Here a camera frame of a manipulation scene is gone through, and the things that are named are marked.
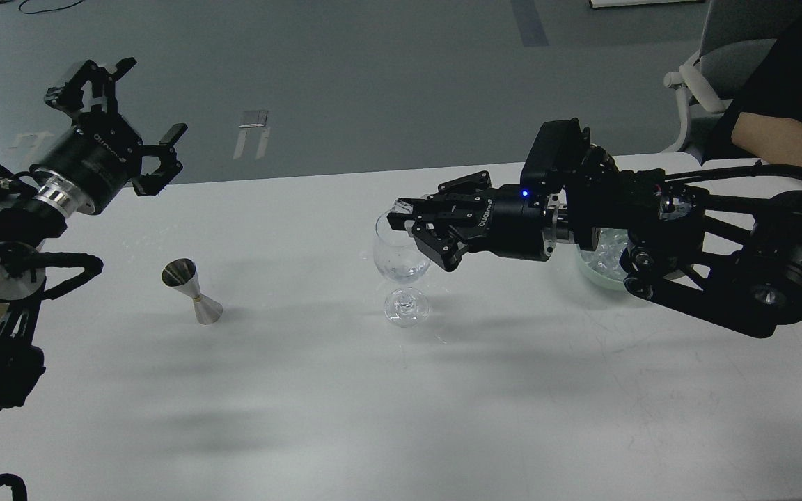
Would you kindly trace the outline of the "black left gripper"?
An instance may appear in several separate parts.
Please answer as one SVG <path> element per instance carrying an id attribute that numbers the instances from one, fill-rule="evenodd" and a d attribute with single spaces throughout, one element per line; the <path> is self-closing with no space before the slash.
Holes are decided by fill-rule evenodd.
<path id="1" fill-rule="evenodd" d="M 31 175 L 40 185 L 36 199 L 64 216 L 101 214 L 130 180 L 137 196 L 158 196 L 182 171 L 175 145 L 187 123 L 174 124 L 156 145 L 144 145 L 120 115 L 116 83 L 136 64 L 133 57 L 110 66 L 80 61 L 45 93 L 45 104 L 73 125 L 31 165 Z M 159 167 L 140 173 L 145 157 L 158 159 Z"/>

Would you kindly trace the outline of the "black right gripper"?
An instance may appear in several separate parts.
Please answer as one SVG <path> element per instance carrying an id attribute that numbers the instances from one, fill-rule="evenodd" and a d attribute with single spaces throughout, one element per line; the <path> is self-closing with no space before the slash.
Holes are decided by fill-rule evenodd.
<path id="1" fill-rule="evenodd" d="M 417 216 L 392 216 L 392 228 L 406 226 L 420 253 L 446 272 L 467 253 L 547 261 L 558 244 L 569 242 L 569 212 L 559 193 L 542 196 L 514 184 L 494 188 L 485 170 L 442 182 L 436 193 L 398 199 L 410 200 Z"/>

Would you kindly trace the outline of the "person forearm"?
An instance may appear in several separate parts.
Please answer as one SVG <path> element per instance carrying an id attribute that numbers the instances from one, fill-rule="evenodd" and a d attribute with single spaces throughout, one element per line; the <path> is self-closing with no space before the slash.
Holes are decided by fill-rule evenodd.
<path id="1" fill-rule="evenodd" d="M 793 118 L 741 112 L 731 133 L 733 145 L 767 163 L 802 167 L 802 123 Z"/>

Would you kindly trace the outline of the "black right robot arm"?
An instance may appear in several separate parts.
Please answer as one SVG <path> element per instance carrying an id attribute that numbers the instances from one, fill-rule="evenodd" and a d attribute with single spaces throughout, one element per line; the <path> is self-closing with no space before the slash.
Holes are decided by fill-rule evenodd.
<path id="1" fill-rule="evenodd" d="M 398 203 L 388 224 L 448 272 L 466 253 L 547 261 L 560 242 L 594 251 L 602 229 L 624 230 L 634 297 L 752 338 L 802 321 L 796 166 L 620 170 L 570 118 L 540 127 L 518 184 L 481 171 Z"/>

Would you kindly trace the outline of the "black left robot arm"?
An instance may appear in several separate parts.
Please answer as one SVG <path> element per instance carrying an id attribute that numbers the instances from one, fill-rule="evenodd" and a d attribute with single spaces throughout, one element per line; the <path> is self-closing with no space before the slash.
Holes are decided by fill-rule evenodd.
<path id="1" fill-rule="evenodd" d="M 0 164 L 0 411 L 24 405 L 45 373 L 33 338 L 40 307 L 98 276 L 102 260 L 87 253 L 45 253 L 75 213 L 98 215 L 131 184 L 138 196 L 156 196 L 182 170 L 175 144 L 187 132 L 178 123 L 146 145 L 118 110 L 116 83 L 136 66 L 80 61 L 45 104 L 67 115 L 70 129 L 26 171 Z"/>

